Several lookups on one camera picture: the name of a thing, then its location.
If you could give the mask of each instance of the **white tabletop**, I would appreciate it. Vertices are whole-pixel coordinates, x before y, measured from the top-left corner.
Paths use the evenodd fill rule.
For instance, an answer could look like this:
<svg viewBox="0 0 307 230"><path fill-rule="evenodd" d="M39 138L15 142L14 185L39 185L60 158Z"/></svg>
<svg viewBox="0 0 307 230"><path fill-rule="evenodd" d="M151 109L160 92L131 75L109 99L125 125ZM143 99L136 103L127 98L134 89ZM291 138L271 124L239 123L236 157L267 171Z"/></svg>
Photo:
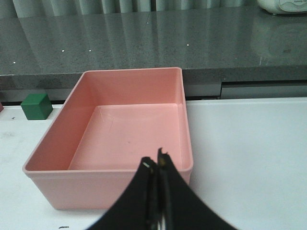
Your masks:
<svg viewBox="0 0 307 230"><path fill-rule="evenodd" d="M0 229L83 230L104 210L55 210L22 165L58 113L26 120L0 112ZM243 230L307 226L307 98L187 102L191 188Z"/></svg>

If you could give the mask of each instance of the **white appliance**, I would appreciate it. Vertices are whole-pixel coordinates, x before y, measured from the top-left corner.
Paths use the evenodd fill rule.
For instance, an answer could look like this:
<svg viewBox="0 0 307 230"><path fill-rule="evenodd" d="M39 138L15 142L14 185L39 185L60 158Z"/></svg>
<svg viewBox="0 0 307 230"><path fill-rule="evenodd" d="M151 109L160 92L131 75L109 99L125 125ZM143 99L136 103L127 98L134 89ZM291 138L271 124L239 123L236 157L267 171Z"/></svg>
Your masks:
<svg viewBox="0 0 307 230"><path fill-rule="evenodd" d="M258 4L272 14L306 13L307 0L257 0Z"/></svg>

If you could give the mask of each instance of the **pink box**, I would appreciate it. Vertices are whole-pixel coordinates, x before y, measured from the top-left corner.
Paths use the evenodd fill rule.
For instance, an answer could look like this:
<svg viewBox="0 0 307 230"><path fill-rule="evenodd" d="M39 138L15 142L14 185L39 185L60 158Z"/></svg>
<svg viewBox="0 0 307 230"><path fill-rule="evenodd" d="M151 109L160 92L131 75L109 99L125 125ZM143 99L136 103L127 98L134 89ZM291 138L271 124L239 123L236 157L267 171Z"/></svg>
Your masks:
<svg viewBox="0 0 307 230"><path fill-rule="evenodd" d="M162 147L193 166L180 68L85 72L23 167L56 209L109 208Z"/></svg>

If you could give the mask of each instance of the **gray countertop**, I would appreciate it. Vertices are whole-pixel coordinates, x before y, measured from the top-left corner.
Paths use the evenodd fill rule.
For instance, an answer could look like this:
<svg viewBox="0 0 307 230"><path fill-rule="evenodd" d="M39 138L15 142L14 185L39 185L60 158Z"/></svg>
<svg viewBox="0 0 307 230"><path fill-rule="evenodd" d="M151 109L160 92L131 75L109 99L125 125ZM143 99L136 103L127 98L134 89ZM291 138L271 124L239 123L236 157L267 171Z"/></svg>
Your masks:
<svg viewBox="0 0 307 230"><path fill-rule="evenodd" d="M306 14L255 6L5 19L0 93L71 89L92 69L176 66L185 84L307 80L306 41Z"/></svg>

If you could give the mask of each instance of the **green block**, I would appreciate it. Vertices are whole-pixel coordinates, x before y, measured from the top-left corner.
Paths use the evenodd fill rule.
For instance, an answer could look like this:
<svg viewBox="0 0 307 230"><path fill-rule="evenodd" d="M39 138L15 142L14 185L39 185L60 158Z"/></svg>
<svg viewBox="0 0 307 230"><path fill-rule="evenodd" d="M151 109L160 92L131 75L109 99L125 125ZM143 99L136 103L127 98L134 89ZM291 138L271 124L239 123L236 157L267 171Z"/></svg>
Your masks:
<svg viewBox="0 0 307 230"><path fill-rule="evenodd" d="M21 103L28 120L46 120L53 108L46 93L31 93Z"/></svg>

